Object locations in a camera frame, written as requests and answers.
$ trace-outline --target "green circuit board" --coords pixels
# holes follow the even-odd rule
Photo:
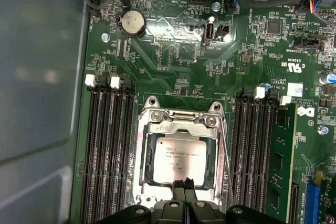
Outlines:
[[[90,17],[85,74],[93,74],[97,80],[127,74],[134,95],[128,121],[132,125],[130,138],[124,138],[129,150],[127,172],[123,175],[126,176],[124,203],[115,210],[134,203],[130,188],[136,124],[149,96],[158,97],[164,108],[195,111],[207,111],[212,102],[219,101],[224,107],[230,148],[236,97],[245,86],[269,84],[279,99],[291,96],[292,104],[288,106],[291,109],[287,113],[291,120],[288,132],[281,132],[278,126],[274,130],[278,142],[272,145],[271,151],[276,153],[279,149],[289,158],[285,156],[281,160],[284,177],[271,167],[269,183],[276,185],[278,199],[269,196],[266,213],[288,221],[290,187],[281,184],[286,178],[299,188],[295,223],[305,223],[307,182],[324,181],[327,175],[328,181],[319,185],[324,192],[321,199],[324,207],[320,208],[319,216],[323,223],[326,212],[336,214],[334,194],[328,194],[336,190],[333,187],[336,184],[336,100],[334,94],[325,95],[325,87],[319,80],[321,75],[336,71],[335,28],[309,13],[293,11],[292,6],[231,8],[228,0],[202,1],[193,4],[193,0],[130,0],[131,9],[146,19],[146,31],[138,38],[126,36],[118,26],[118,17],[127,11],[121,0],[114,0],[101,11],[100,17]],[[212,10],[214,2],[220,3],[220,11]],[[331,21],[335,19],[334,9],[319,8],[318,12]],[[224,38],[206,44],[204,24],[212,16],[214,27],[227,26],[229,30]],[[109,35],[108,42],[101,39],[104,33]],[[302,44],[303,38],[311,37],[317,38],[319,44]],[[71,223],[93,222],[84,221],[81,216],[91,99],[92,92],[84,86]],[[320,125],[325,125],[329,133],[319,134]],[[323,174],[322,178],[316,178],[317,172]],[[280,195],[286,195],[286,199],[279,200]]]

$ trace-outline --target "sticker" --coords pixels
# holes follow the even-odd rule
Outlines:
[[[299,116],[309,116],[310,118],[313,118],[315,115],[315,108],[305,108],[305,107],[298,107],[298,115]]]
[[[288,83],[287,95],[290,97],[302,97],[303,84],[302,83]]]

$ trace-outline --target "cpu socket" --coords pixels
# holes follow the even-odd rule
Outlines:
[[[136,135],[135,203],[154,207],[172,199],[172,183],[188,177],[194,180],[198,200],[220,205],[225,164],[220,139],[224,140],[221,129],[226,132],[226,125],[219,102],[208,111],[187,111],[161,108],[157,97],[148,97]]]

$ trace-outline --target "motherboard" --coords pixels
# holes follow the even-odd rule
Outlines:
[[[71,222],[152,208],[190,178],[222,211],[334,223],[335,62],[336,29],[300,6],[114,0],[92,12]]]

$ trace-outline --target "mounting screw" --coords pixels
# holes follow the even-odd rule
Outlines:
[[[318,128],[317,128],[317,132],[320,134],[320,135],[327,135],[329,133],[329,129],[328,127],[324,126],[324,125],[320,125]]]
[[[209,126],[215,126],[217,123],[217,120],[213,117],[213,116],[209,116],[206,120],[205,120],[206,124]]]
[[[205,204],[204,204],[204,202],[197,202],[196,206],[198,206],[198,207],[205,207]]]
[[[143,209],[138,209],[138,210],[135,211],[135,213],[140,215],[140,214],[144,213],[144,210]]]
[[[105,43],[109,42],[110,41],[110,35],[106,34],[106,33],[103,33],[101,35],[101,40]]]
[[[158,122],[162,118],[161,113],[159,113],[158,111],[155,111],[155,112],[152,113],[151,118],[152,118],[153,121]]]
[[[214,12],[219,12],[221,10],[221,4],[219,2],[214,2],[211,6]]]
[[[232,211],[239,215],[243,213],[243,211],[239,207],[235,207],[234,209],[232,209]]]

